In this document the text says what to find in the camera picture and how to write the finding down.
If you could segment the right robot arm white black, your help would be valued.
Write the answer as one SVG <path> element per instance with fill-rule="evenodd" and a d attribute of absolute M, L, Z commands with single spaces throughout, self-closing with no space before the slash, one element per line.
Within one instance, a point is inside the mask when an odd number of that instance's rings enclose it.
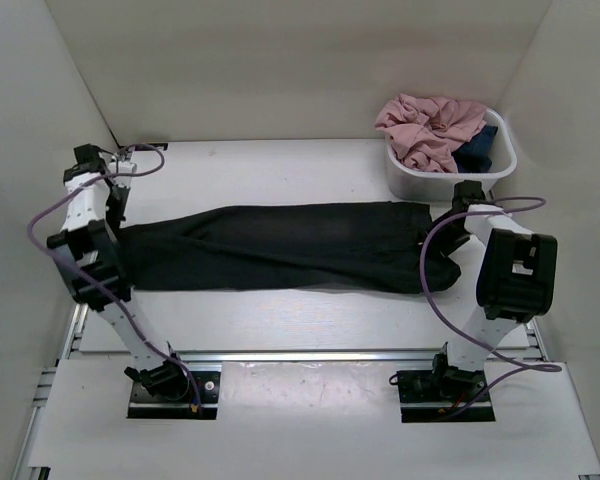
<path fill-rule="evenodd" d="M 430 390 L 440 399 L 456 397 L 482 372 L 511 331 L 551 307 L 558 242 L 520 226 L 513 212 L 488 201 L 480 182 L 462 181 L 454 186 L 451 210 L 425 237 L 419 260 L 421 285 L 434 313 L 454 332 L 434 357 L 429 375 Z M 450 255 L 472 237 L 485 250 L 475 287 L 476 307 L 458 328 L 431 297 L 426 261 L 431 253 Z"/>

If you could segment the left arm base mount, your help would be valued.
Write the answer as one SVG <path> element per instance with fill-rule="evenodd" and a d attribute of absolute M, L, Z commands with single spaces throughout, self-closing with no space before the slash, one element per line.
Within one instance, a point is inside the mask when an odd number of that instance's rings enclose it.
<path fill-rule="evenodd" d="M 221 390 L 221 371 L 204 367 L 189 377 L 166 362 L 149 373 L 125 368 L 132 380 L 127 417 L 152 420 L 215 420 Z"/>

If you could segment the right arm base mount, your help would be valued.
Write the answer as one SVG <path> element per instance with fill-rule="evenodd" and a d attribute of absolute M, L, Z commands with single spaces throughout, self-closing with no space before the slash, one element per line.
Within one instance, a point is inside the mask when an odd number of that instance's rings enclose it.
<path fill-rule="evenodd" d="M 483 371 L 436 373 L 431 370 L 399 370 L 389 377 L 398 390 L 401 422 L 485 423 L 496 416 Z"/>

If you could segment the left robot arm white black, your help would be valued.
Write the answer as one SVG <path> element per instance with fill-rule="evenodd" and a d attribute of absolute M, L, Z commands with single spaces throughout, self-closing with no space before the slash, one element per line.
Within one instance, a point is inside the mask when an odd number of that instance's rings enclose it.
<path fill-rule="evenodd" d="M 133 358 L 125 374 L 152 395 L 186 395 L 190 377 L 167 342 L 160 342 L 134 296 L 118 241 L 137 166 L 130 154 L 85 144 L 74 149 L 76 164 L 63 173 L 69 196 L 60 231 L 46 240 L 73 299 L 113 328 Z"/>

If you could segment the black trousers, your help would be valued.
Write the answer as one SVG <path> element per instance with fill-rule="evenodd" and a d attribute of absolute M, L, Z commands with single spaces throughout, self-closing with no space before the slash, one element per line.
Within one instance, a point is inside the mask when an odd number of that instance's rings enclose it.
<path fill-rule="evenodd" d="M 125 227 L 139 290 L 351 288 L 419 294 L 428 206 L 408 202 L 229 206 Z"/>

